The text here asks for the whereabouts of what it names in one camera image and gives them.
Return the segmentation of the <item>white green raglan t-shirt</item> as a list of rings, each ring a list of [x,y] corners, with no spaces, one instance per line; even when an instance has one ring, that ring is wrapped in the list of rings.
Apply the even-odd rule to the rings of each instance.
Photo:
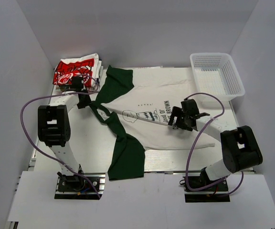
[[[190,150],[197,132],[172,130],[168,124],[172,108],[190,93],[188,79],[137,77],[133,70],[107,68],[104,85],[90,107],[116,136],[110,180],[143,177],[147,150]],[[202,134],[195,148],[214,145],[212,137]]]

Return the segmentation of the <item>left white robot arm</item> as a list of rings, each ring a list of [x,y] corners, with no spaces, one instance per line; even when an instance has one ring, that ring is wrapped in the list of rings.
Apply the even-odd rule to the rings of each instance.
[[[84,79],[90,79],[90,76],[74,76],[67,90],[57,95],[56,100],[38,107],[38,138],[53,152],[53,159],[61,166],[59,175],[71,176],[69,185],[74,190],[83,189],[86,179],[81,176],[82,167],[70,147],[71,127],[68,114],[74,107],[82,109],[91,103]]]

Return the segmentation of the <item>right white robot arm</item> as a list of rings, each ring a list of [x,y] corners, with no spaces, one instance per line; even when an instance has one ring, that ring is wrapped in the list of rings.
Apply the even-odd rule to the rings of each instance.
[[[201,113],[193,99],[186,98],[181,107],[173,107],[169,125],[197,132],[190,148],[189,156],[202,134],[207,134],[221,143],[222,159],[201,170],[199,187],[189,188],[192,191],[212,190],[229,175],[247,168],[262,164],[263,156],[251,127],[232,126],[219,120],[221,115],[210,116]]]

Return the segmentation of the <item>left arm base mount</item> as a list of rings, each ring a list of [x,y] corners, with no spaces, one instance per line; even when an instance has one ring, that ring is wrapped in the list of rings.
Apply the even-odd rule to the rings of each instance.
[[[97,190],[99,196],[102,196],[105,187],[105,174],[84,174],[92,185]],[[94,191],[92,185],[88,181],[75,176],[68,176],[67,178],[75,178],[75,180],[68,180],[65,176],[58,176],[54,198],[68,199],[68,200],[99,200],[100,197]]]

